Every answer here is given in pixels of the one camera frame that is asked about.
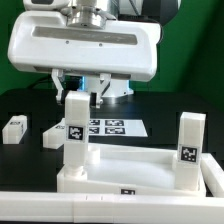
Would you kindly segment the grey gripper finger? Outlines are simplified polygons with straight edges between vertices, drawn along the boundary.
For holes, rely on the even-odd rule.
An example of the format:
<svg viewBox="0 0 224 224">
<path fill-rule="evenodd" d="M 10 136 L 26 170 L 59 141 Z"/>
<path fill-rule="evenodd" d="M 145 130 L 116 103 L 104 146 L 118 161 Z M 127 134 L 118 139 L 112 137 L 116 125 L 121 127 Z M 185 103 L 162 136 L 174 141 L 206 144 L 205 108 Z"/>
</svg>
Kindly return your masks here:
<svg viewBox="0 0 224 224">
<path fill-rule="evenodd" d="M 101 73 L 99 76 L 99 86 L 94 92 L 90 94 L 90 106 L 99 109 L 103 103 L 102 96 L 110 87 L 111 75 L 107 73 Z"/>
<path fill-rule="evenodd" d="M 58 104 L 63 104 L 65 101 L 65 90 L 63 87 L 63 82 L 65 81 L 64 71 L 62 69 L 53 69 L 51 78 L 57 89 L 56 101 Z"/>
</svg>

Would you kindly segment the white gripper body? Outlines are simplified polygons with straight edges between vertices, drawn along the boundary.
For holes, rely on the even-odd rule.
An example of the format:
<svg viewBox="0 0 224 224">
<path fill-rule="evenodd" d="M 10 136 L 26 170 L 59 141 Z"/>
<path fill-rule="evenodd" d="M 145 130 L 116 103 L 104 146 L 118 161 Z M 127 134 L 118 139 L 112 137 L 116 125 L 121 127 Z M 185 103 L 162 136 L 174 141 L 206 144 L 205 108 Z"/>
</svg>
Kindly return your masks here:
<svg viewBox="0 0 224 224">
<path fill-rule="evenodd" d="M 147 82 L 156 73 L 160 34 L 157 23 L 109 20 L 94 30 L 69 27 L 59 12 L 26 11 L 14 24 L 8 58 L 20 71 L 62 69 Z"/>
</svg>

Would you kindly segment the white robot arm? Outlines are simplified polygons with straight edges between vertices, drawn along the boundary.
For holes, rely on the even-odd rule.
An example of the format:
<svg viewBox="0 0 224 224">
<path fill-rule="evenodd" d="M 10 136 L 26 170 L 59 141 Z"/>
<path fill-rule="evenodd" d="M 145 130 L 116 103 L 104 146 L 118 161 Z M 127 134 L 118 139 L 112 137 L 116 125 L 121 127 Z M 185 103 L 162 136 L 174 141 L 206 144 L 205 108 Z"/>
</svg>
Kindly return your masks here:
<svg viewBox="0 0 224 224">
<path fill-rule="evenodd" d="M 19 71 L 48 73 L 62 102 L 65 76 L 85 77 L 90 105 L 129 93 L 129 80 L 148 82 L 157 70 L 163 26 L 181 0 L 23 0 L 8 58 Z"/>
</svg>

